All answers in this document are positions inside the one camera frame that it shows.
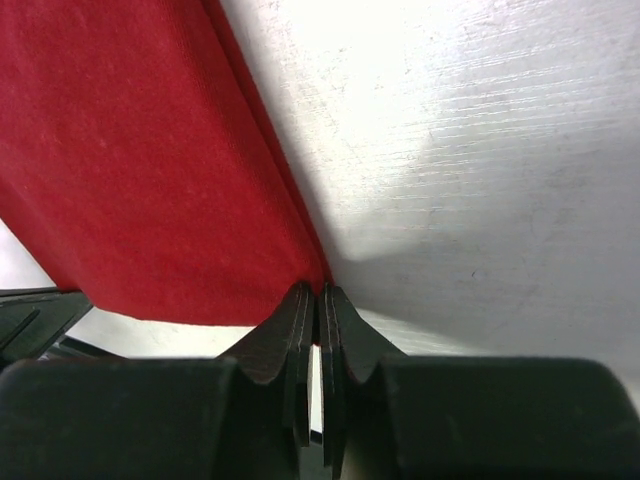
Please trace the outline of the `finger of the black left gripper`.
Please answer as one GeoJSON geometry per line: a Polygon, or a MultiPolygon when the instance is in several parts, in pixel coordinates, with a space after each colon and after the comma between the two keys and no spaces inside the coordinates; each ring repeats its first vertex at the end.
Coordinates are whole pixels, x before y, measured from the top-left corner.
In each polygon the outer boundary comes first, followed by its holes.
{"type": "Polygon", "coordinates": [[[39,359],[93,305],[79,291],[56,288],[1,291],[1,367],[39,359]]]}

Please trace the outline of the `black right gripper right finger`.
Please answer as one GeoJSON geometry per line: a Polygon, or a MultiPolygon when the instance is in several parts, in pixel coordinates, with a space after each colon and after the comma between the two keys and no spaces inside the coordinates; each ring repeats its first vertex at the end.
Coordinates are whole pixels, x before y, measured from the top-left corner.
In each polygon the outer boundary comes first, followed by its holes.
{"type": "Polygon", "coordinates": [[[410,356],[344,291],[318,300],[324,463],[335,479],[635,479],[639,417],[587,359],[410,356]]]}

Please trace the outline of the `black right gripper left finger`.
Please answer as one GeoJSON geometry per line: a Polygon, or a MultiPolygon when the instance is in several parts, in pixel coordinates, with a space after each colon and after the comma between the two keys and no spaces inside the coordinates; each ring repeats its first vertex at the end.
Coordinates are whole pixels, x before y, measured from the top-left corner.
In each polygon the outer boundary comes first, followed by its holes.
{"type": "Polygon", "coordinates": [[[315,298],[293,286],[213,359],[126,359],[65,335],[1,367],[5,479],[296,479],[315,298]]]}

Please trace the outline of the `bright red t shirt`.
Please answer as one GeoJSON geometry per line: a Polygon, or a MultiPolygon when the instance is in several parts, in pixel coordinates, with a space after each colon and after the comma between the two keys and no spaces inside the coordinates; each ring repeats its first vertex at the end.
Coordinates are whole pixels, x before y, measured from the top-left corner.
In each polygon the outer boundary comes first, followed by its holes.
{"type": "Polygon", "coordinates": [[[217,1],[5,1],[1,216],[55,284],[254,326],[331,274],[217,1]]]}

